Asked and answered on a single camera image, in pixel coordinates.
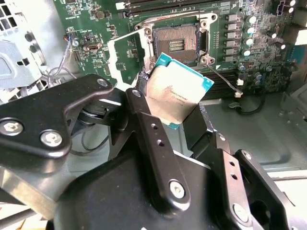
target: motherboard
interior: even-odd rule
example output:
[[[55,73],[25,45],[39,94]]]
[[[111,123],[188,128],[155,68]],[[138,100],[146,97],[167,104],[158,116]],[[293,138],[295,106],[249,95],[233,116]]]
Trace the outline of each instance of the motherboard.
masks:
[[[82,74],[132,84],[161,53],[215,84],[208,98],[284,91],[291,76],[283,40],[295,0],[55,0]]]

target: black metal bracket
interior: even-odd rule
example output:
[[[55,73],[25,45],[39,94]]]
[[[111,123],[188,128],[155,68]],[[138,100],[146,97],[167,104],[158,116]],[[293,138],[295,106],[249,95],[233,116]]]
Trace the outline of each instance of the black metal bracket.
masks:
[[[165,215],[179,215],[190,205],[190,191],[160,119],[151,115],[144,95],[135,89],[126,91],[124,106],[128,122],[123,131],[110,128],[109,160],[135,149],[137,142],[154,206]]]
[[[295,212],[295,207],[268,176],[255,157],[246,150],[235,153],[248,196],[249,206],[258,222],[269,229],[296,230],[307,221]]]
[[[248,206],[241,170],[237,159],[230,154],[226,138],[216,132],[204,106],[199,104],[183,123],[188,149],[194,157],[211,167],[216,175],[217,217],[220,223],[239,229],[252,229],[253,217]]]
[[[17,122],[22,131],[0,134],[1,164],[53,172],[71,149],[71,131],[82,108],[91,100],[108,98],[112,90],[109,82],[92,74],[2,105],[0,123]],[[61,142],[54,147],[44,144],[41,136],[46,131],[59,134]]]

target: white connector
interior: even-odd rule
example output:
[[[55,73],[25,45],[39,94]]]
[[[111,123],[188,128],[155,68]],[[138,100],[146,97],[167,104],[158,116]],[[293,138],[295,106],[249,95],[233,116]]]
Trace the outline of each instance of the white connector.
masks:
[[[241,79],[238,79],[238,80],[236,80],[236,85],[237,85],[237,86],[244,85],[244,81],[241,80]]]
[[[235,98],[241,98],[242,94],[240,94],[239,92],[235,92]]]

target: wire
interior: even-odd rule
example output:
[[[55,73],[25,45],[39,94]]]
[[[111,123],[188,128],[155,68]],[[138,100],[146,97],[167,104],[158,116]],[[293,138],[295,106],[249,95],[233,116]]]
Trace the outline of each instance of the wire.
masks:
[[[260,95],[260,104],[257,109],[252,110],[252,111],[242,111],[241,106],[237,106],[235,107],[235,109],[236,109],[236,112],[240,115],[252,115],[252,114],[256,114],[260,112],[264,106],[264,103],[265,103],[265,91],[263,91],[262,94]]]
[[[208,64],[206,64],[207,65],[207,67],[211,70],[211,71],[213,71],[215,74],[217,74],[221,79],[223,79],[226,83],[227,83],[227,85],[229,85],[229,87],[231,88],[231,89],[233,89],[234,91],[236,91],[236,92],[238,92],[239,94],[241,94],[241,95],[243,95],[243,92],[241,91],[241,90],[238,90],[235,86],[233,86],[226,78],[224,78],[220,73],[218,73],[217,71],[215,71],[213,68],[211,68]]]
[[[58,68],[59,68],[59,67],[55,67],[55,68],[51,69],[50,72],[49,72],[49,74],[52,73],[53,71],[55,71],[55,70],[58,69]],[[76,77],[69,69],[67,69],[67,68],[65,68],[65,67],[62,67],[61,70],[66,71],[69,75],[71,75],[72,78],[77,79],[77,77]]]
[[[83,147],[85,150],[87,150],[87,151],[95,151],[95,150],[97,150],[98,148],[102,147],[102,146],[107,142],[107,140],[109,139],[109,135],[107,135],[107,136],[100,142],[100,144],[99,144],[97,147],[90,149],[90,148],[86,147],[86,145],[85,145],[85,143],[84,143],[85,134],[86,134],[86,133],[83,133],[83,134],[82,134],[81,144],[82,144],[82,147]]]
[[[54,69],[58,69],[57,72],[56,72],[55,74],[51,74],[51,73],[54,71],[54,69],[52,69],[51,71],[49,71],[48,74],[45,74],[43,71],[40,71],[41,74],[42,74],[44,77],[47,77],[47,78],[48,78],[48,80],[47,80],[48,88],[50,87],[50,78],[53,78],[53,77],[57,76],[57,75],[62,71],[70,47],[71,47],[71,41],[69,40],[69,41],[67,41],[67,46],[66,46],[66,49],[65,49],[65,51],[64,51],[64,54],[63,54],[63,57],[62,57],[62,60],[61,60],[61,63],[60,63],[60,65],[59,65],[59,67],[54,68]]]

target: screw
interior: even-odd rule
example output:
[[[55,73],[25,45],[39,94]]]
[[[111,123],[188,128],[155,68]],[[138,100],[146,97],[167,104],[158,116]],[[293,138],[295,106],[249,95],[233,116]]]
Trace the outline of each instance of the screw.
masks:
[[[63,139],[62,136],[55,131],[46,131],[40,136],[41,142],[49,147],[59,146]]]
[[[152,34],[152,30],[149,29],[149,28],[146,28],[146,29],[145,29],[145,34],[146,34],[146,35],[151,35],[151,34]]]
[[[207,58],[205,56],[201,57],[201,63],[207,64]]]
[[[133,93],[134,95],[136,95],[137,97],[141,97],[140,92],[137,91],[137,90],[132,90],[132,93]]]
[[[97,79],[97,82],[99,85],[106,87],[107,86],[107,82],[103,79]]]
[[[169,189],[176,198],[181,199],[184,197],[185,191],[179,182],[171,181],[169,183]]]
[[[222,134],[219,133],[219,136],[222,141],[226,141],[226,138]]]
[[[201,22],[201,27],[206,27],[206,25],[207,25],[206,21]]]
[[[16,136],[23,131],[24,127],[17,121],[8,120],[0,124],[0,133],[7,136]]]
[[[246,156],[247,159],[251,160],[251,155],[248,152],[243,151],[243,154]]]
[[[248,214],[240,204],[234,203],[233,210],[241,221],[248,222]]]
[[[73,40],[71,44],[73,47],[77,47],[79,45],[79,42],[77,40]]]

